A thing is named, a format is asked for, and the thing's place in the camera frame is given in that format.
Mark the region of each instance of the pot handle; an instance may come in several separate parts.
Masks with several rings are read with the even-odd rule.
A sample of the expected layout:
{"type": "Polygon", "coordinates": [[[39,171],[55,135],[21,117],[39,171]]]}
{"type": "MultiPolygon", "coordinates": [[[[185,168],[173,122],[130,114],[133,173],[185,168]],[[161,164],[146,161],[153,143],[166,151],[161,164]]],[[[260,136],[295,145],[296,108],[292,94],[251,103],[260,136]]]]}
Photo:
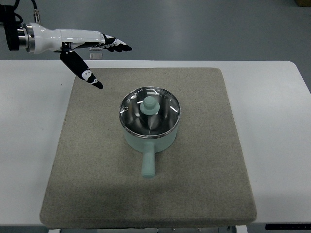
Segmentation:
{"type": "Polygon", "coordinates": [[[143,178],[150,179],[156,174],[155,144],[152,142],[145,143],[143,152],[141,175],[143,178]]]}

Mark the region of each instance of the pot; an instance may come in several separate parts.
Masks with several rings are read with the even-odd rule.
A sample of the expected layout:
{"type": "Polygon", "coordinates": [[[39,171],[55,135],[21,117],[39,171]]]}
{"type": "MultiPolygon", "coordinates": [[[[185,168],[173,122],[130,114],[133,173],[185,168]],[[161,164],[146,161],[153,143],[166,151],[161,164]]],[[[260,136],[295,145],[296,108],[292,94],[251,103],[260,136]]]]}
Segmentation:
{"type": "Polygon", "coordinates": [[[127,143],[143,153],[141,174],[153,178],[155,153],[165,150],[175,140],[180,120],[176,97],[159,87],[142,87],[122,101],[120,122],[127,143]]]}

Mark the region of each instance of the lid knob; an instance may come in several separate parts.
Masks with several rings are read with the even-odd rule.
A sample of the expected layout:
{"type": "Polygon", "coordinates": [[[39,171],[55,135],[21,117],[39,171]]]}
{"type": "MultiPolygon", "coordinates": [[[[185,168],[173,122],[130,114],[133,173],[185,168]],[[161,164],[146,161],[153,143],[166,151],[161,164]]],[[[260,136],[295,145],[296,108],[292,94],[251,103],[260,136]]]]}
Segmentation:
{"type": "Polygon", "coordinates": [[[154,115],[160,109],[160,104],[152,96],[147,96],[144,101],[140,104],[140,110],[146,115],[154,115]]]}

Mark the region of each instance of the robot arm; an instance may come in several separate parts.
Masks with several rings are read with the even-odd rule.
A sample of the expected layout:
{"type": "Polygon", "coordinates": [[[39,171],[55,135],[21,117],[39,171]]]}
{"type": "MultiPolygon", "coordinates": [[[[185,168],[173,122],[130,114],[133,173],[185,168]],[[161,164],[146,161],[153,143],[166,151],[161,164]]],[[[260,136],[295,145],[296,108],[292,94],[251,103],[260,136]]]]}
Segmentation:
{"type": "Polygon", "coordinates": [[[24,24],[14,13],[15,6],[0,5],[0,25],[4,26],[9,50],[25,48],[29,53],[42,53],[50,50],[60,53],[60,59],[80,79],[103,89],[103,85],[95,78],[83,59],[75,52],[78,48],[107,49],[110,52],[131,51],[132,48],[123,41],[96,31],[55,29],[49,30],[39,24],[39,14],[35,8],[36,23],[24,24]]]}

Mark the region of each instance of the stainless steel rim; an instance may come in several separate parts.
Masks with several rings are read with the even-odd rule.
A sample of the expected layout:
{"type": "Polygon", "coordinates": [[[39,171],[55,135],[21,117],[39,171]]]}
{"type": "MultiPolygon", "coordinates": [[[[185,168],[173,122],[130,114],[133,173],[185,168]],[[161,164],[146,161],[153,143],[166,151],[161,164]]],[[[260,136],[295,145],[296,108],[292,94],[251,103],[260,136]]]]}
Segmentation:
{"type": "Polygon", "coordinates": [[[133,91],[131,91],[130,93],[128,93],[124,98],[123,98],[121,104],[120,104],[120,107],[119,107],[119,120],[121,122],[121,125],[123,126],[123,128],[131,135],[135,136],[135,137],[138,137],[138,138],[143,138],[143,139],[156,139],[156,138],[161,138],[161,137],[164,137],[166,135],[168,135],[169,133],[171,133],[177,126],[178,126],[178,123],[179,123],[179,120],[180,120],[180,116],[181,116],[181,108],[180,108],[180,104],[177,100],[177,98],[171,93],[169,92],[168,90],[165,90],[163,88],[160,88],[160,87],[155,87],[155,86],[146,86],[146,87],[141,87],[141,88],[137,88],[133,91]],[[166,93],[168,93],[169,95],[171,95],[172,98],[174,98],[174,100],[176,101],[176,103],[178,104],[179,106],[179,115],[178,115],[178,119],[176,121],[176,123],[174,124],[174,126],[172,128],[170,128],[168,131],[164,132],[164,133],[161,133],[161,134],[158,134],[158,135],[141,135],[141,134],[138,134],[136,132],[133,132],[132,130],[128,129],[125,125],[125,123],[122,121],[122,118],[121,118],[121,112],[124,111],[123,109],[121,109],[122,107],[122,104],[123,104],[123,100],[124,99],[127,99],[130,95],[140,91],[140,90],[143,90],[143,89],[154,89],[154,90],[160,90],[160,91],[164,91],[166,93]]]}

